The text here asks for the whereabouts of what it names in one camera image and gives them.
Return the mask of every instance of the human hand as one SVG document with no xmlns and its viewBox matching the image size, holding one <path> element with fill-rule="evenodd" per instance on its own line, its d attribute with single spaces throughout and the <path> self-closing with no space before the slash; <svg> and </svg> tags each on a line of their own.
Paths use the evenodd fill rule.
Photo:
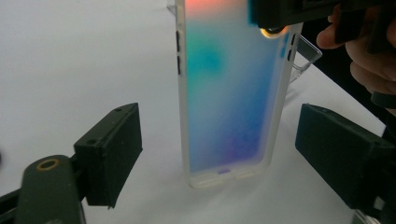
<svg viewBox="0 0 396 224">
<path fill-rule="evenodd" d="M 356 40 L 337 44 L 334 42 L 334 35 L 340 9 L 335 7 L 333 14 L 328 18 L 332 24 L 318 34 L 317 43 L 322 49 L 336 49 L 345 45 L 346 52 L 353 61 L 350 73 L 367 91 L 396 94 L 396 55 L 391 52 L 369 54 L 366 51 L 377 12 L 378 7 L 368 8 L 360 36 Z M 387 38 L 396 48 L 396 18 L 389 25 Z M 389 109 L 389 112 L 396 116 L 396 109 Z"/>
</svg>

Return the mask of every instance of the clear acrylic stand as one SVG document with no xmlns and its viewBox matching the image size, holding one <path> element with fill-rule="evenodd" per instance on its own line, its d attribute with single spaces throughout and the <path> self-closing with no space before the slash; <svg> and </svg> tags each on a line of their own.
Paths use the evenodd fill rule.
<svg viewBox="0 0 396 224">
<path fill-rule="evenodd" d="M 169 12 L 173 15 L 176 15 L 175 0 L 167 0 L 166 8 L 168 8 Z M 297 51 L 305 58 L 305 62 L 303 64 L 296 64 L 294 62 L 293 69 L 290 74 L 290 83 L 300 77 L 312 63 L 322 56 L 320 49 L 315 47 L 315 45 L 309 42 L 302 35 L 300 35 Z"/>
</svg>

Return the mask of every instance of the phone case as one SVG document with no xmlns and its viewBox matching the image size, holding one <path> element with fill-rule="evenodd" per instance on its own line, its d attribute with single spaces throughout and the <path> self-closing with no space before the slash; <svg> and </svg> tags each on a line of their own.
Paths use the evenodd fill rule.
<svg viewBox="0 0 396 224">
<path fill-rule="evenodd" d="M 189 184 L 270 163 L 302 25 L 261 30 L 248 0 L 177 0 L 181 145 Z"/>
</svg>

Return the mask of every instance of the gradient phone back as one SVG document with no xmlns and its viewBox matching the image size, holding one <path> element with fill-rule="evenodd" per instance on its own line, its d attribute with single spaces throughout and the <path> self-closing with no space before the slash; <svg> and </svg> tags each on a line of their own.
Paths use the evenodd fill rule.
<svg viewBox="0 0 396 224">
<path fill-rule="evenodd" d="M 272 157 L 302 25 L 269 35 L 249 2 L 177 1 L 183 163 L 196 188 L 253 175 Z"/>
</svg>

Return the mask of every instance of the white table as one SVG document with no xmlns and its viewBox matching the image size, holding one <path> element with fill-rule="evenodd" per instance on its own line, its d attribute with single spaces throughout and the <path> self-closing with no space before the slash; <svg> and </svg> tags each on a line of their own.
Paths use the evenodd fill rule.
<svg viewBox="0 0 396 224">
<path fill-rule="evenodd" d="M 183 179 L 174 17 L 166 0 L 5 1 L 0 7 L 0 195 L 111 109 L 138 102 L 144 151 L 116 209 L 88 223 L 348 224 L 353 211 L 294 147 L 302 103 L 384 125 L 311 67 L 290 85 L 269 170 L 209 189 Z"/>
</svg>

